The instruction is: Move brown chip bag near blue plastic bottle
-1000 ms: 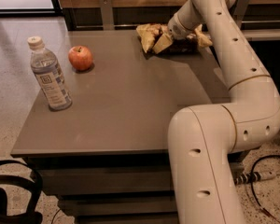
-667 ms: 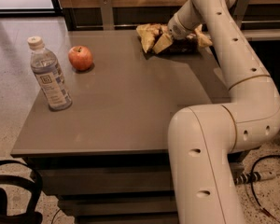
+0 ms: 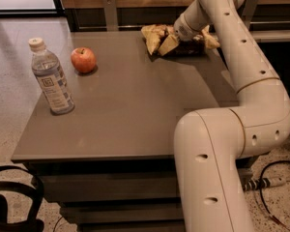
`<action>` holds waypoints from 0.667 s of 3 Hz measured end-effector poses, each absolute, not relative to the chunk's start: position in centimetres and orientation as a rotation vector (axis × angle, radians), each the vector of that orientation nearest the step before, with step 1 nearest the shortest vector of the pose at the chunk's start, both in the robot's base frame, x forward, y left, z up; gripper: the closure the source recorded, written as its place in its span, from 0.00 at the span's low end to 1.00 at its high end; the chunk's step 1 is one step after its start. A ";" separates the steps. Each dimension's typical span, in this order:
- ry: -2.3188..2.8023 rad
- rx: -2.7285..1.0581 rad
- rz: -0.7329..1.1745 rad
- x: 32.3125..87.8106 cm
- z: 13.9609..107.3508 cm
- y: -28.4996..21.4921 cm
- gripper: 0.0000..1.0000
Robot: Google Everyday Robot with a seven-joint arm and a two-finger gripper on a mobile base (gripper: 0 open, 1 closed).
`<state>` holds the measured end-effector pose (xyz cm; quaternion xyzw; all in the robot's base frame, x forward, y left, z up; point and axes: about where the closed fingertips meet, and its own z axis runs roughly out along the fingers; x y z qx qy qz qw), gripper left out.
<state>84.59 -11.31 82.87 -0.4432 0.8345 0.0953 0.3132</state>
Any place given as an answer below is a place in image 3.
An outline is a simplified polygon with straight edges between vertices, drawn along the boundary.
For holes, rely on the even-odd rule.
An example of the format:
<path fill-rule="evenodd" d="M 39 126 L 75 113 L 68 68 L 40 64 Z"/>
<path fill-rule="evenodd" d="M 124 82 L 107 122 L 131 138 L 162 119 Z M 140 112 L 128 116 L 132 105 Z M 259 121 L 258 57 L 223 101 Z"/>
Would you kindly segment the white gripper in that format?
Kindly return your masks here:
<path fill-rule="evenodd" d="M 183 41 L 191 41 L 201 29 L 198 22 L 190 20 L 185 14 L 181 14 L 174 23 L 174 32 L 177 37 Z M 205 47 L 207 49 L 219 48 L 220 44 L 209 32 L 210 26 L 207 25 L 201 30 L 204 38 Z M 166 37 L 159 37 L 158 54 L 164 56 L 179 45 L 179 41 L 175 35 L 170 34 Z"/>

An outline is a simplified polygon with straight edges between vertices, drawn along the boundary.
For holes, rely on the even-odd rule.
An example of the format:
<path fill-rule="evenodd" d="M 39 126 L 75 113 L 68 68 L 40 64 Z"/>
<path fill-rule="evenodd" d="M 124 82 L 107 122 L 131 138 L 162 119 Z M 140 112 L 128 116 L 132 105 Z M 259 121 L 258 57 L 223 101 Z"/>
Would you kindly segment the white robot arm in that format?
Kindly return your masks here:
<path fill-rule="evenodd" d="M 194 0 L 175 23 L 186 41 L 213 24 L 238 105 L 192 111 L 174 133 L 186 232 L 254 232 L 236 161 L 290 134 L 290 99 L 236 11 L 239 0 Z"/>

